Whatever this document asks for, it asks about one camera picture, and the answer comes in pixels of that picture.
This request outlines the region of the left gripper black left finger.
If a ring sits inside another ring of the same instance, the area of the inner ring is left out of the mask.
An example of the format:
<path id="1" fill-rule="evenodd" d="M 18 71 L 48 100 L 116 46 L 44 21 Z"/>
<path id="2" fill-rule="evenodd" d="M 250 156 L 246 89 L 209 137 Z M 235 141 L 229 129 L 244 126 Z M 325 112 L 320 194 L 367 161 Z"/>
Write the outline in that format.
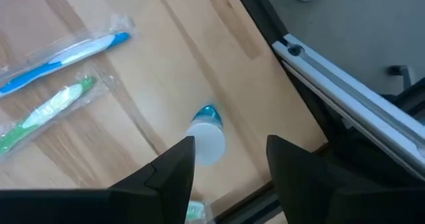
<path id="1" fill-rule="evenodd" d="M 194 170 L 187 136 L 108 188 L 0 190 L 0 224 L 184 224 Z"/>

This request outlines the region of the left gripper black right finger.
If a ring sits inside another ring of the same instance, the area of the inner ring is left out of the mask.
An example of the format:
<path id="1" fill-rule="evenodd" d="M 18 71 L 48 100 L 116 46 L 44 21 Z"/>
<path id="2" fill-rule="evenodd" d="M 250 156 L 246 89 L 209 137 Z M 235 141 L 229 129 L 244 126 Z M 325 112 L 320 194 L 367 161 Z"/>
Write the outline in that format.
<path id="1" fill-rule="evenodd" d="M 425 224 L 425 181 L 383 183 L 277 135 L 266 155 L 288 224 Z"/>

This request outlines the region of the blue mouthwash bottle white cap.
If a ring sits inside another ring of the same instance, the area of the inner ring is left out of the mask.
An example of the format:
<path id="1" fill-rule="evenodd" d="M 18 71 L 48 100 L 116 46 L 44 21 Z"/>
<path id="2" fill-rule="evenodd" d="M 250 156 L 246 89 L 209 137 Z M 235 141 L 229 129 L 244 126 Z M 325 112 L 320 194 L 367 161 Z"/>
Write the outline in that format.
<path id="1" fill-rule="evenodd" d="M 199 165 L 215 164 L 226 151 L 223 122 L 213 105 L 204 106 L 195 114 L 186 135 L 195 138 L 195 157 Z"/>

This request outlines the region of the green toothbrush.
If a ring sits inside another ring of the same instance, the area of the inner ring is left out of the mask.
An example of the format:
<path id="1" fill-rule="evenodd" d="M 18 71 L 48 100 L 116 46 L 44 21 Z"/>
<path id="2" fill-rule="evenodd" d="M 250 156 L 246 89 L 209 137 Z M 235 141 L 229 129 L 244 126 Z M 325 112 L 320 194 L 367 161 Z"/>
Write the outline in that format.
<path id="1" fill-rule="evenodd" d="M 214 217 L 209 205 L 202 201 L 190 200 L 185 224 L 214 224 Z"/>
<path id="2" fill-rule="evenodd" d="M 87 105 L 107 91 L 108 87 L 98 77 L 85 76 L 61 88 L 26 117 L 8 124 L 0 123 L 0 157 L 8 155 L 16 150 L 17 146 L 38 136 L 54 120 Z"/>

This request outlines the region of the blue toothbrush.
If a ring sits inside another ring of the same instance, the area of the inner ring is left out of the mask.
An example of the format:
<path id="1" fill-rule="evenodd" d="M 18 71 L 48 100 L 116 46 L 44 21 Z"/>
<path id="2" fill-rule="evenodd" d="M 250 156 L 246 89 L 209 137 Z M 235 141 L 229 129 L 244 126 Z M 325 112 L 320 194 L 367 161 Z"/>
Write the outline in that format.
<path id="1" fill-rule="evenodd" d="M 0 67 L 0 98 L 31 82 L 80 62 L 130 39 L 134 21 L 124 15 L 112 15 L 108 23 L 94 29 L 79 29 L 49 45 L 37 48 L 23 61 Z"/>

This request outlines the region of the grey metal leg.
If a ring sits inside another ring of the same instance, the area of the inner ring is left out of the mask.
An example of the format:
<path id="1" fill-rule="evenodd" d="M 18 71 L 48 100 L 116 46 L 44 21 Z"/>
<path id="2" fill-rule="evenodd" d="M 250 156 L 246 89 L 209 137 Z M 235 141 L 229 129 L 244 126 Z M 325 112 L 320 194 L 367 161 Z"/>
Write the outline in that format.
<path id="1" fill-rule="evenodd" d="M 412 69 L 406 65 L 393 65 L 387 69 L 387 74 L 390 76 L 401 76 L 403 90 L 410 88 L 413 85 Z"/>

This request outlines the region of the silver aluminium rail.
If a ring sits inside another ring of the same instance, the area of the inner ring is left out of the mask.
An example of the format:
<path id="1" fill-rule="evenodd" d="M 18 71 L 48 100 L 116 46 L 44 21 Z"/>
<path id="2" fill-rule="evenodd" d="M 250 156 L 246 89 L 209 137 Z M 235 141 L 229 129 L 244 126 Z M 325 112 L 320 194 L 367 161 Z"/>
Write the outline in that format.
<path id="1" fill-rule="evenodd" d="M 291 34 L 272 44 L 284 66 L 395 162 L 425 181 L 425 126 Z"/>

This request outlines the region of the black metal table frame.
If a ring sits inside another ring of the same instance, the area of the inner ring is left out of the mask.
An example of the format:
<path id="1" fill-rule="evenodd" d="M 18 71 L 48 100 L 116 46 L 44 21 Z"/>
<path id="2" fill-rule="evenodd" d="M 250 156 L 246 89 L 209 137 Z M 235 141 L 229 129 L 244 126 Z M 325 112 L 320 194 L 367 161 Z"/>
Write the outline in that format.
<path id="1" fill-rule="evenodd" d="M 418 179 L 358 131 L 350 121 L 344 119 L 284 66 L 283 60 L 273 50 L 272 44 L 291 33 L 278 17 L 270 0 L 241 1 L 271 48 L 273 56 L 278 59 L 280 68 L 289 76 L 302 100 L 307 104 L 308 110 L 325 133 L 327 143 L 311 153 L 383 183 L 400 184 L 408 175 Z M 380 95 L 425 126 L 425 77 L 413 82 L 410 88 L 402 90 L 400 94 Z M 280 214 L 285 215 L 271 179 L 264 187 L 220 215 L 218 222 L 265 223 Z"/>

